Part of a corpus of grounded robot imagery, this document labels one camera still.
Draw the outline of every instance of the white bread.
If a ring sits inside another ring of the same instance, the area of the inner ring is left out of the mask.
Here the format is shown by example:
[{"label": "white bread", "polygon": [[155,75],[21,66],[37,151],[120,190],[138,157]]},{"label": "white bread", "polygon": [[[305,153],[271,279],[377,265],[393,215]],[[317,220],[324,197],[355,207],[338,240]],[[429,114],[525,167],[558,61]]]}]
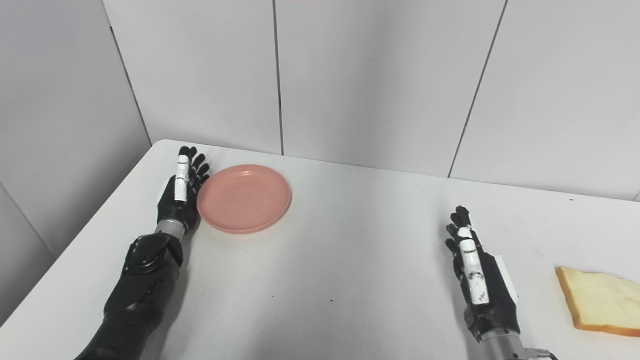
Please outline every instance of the white bread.
[{"label": "white bread", "polygon": [[556,275],[576,329],[640,337],[640,285],[563,267]]}]

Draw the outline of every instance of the robot finger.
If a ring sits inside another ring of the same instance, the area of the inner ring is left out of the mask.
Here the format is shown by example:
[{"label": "robot finger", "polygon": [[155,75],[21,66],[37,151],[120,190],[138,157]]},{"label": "robot finger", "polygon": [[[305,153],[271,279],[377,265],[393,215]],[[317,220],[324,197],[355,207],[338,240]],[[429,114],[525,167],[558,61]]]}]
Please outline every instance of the robot finger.
[{"label": "robot finger", "polygon": [[198,155],[197,158],[195,158],[195,160],[193,160],[193,163],[191,164],[192,167],[194,168],[199,168],[200,165],[202,165],[202,163],[205,161],[206,156],[204,156],[204,154],[200,154]]}]

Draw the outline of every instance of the robotic hand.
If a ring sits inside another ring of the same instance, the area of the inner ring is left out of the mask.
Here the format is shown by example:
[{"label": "robotic hand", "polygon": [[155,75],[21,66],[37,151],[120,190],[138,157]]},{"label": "robotic hand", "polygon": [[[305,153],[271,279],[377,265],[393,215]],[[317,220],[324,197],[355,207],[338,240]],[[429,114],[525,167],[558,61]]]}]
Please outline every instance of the robotic hand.
[{"label": "robotic hand", "polygon": [[120,280],[104,307],[104,321],[76,360],[137,360],[162,323],[180,275],[180,240],[198,222],[196,197],[209,165],[195,147],[183,147],[178,170],[158,203],[156,232],[129,247]]},{"label": "robotic hand", "polygon": [[525,349],[520,340],[515,291],[505,281],[504,263],[483,249],[469,211],[458,206],[447,226],[451,239],[445,244],[453,253],[453,268],[467,302],[465,322],[483,345],[489,360],[551,359],[547,350]]}]

